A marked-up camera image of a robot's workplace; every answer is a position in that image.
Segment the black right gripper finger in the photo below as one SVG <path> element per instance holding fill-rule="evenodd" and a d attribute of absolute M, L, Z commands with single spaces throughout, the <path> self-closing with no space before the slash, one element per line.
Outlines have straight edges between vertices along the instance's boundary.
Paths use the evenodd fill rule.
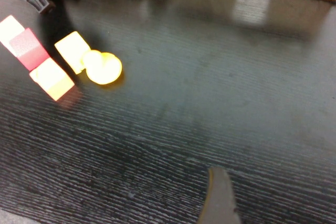
<path fill-rule="evenodd" d="M 227 171 L 221 167 L 208 169 L 206 198 L 198 223 L 241 223 L 233 185 Z"/>

